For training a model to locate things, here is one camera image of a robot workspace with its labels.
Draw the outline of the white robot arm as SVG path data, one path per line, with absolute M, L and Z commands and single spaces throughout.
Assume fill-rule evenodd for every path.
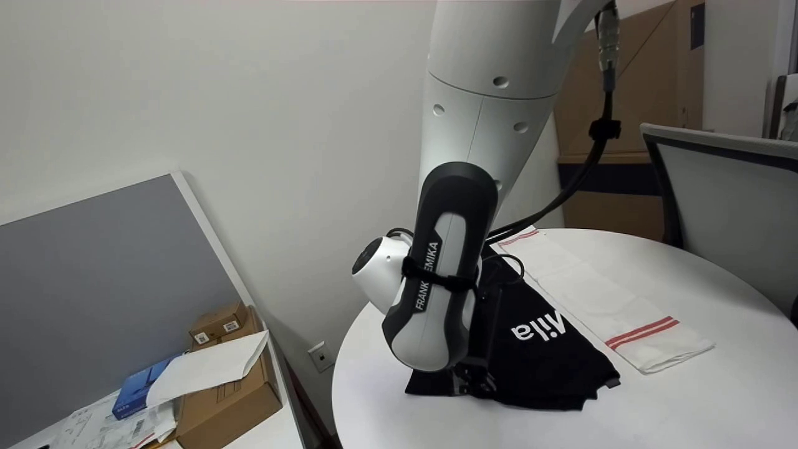
M 436 0 L 416 220 L 371 238 L 352 263 L 404 367 L 445 372 L 466 357 L 492 221 L 588 31 L 611 70 L 617 0 Z

